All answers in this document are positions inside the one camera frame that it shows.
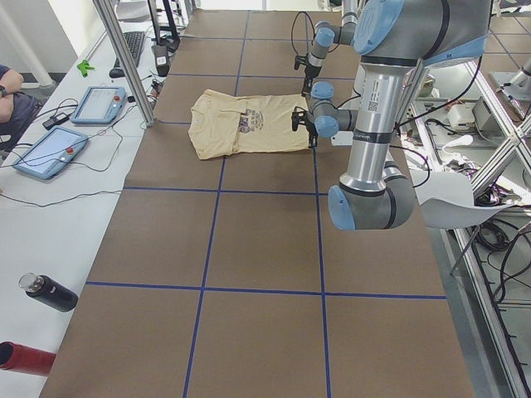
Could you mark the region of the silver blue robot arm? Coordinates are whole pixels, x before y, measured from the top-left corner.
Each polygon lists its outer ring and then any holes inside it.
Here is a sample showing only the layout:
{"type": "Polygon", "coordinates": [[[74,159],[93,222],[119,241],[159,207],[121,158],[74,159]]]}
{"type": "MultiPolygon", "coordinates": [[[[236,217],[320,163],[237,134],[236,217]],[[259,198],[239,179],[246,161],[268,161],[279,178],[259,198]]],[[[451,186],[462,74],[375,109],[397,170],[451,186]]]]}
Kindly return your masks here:
{"type": "Polygon", "coordinates": [[[294,111],[291,120],[306,127],[310,145],[341,131],[353,135],[348,168],[328,193],[337,228],[384,230],[409,219],[414,188],[389,152],[404,78],[416,66],[453,66],[481,56],[491,12],[489,1],[345,1],[340,25],[316,25],[309,53],[295,62],[305,72],[308,108],[294,111]],[[360,55],[364,80],[355,110],[336,107],[333,86],[318,78],[335,44],[360,55]]]}
{"type": "Polygon", "coordinates": [[[358,25],[360,6],[358,1],[342,1],[341,25],[335,26],[320,21],[315,26],[312,46],[305,56],[296,56],[294,69],[304,65],[304,83],[301,95],[306,97],[312,90],[314,80],[319,76],[324,60],[335,45],[353,45],[354,33],[358,25]]]}

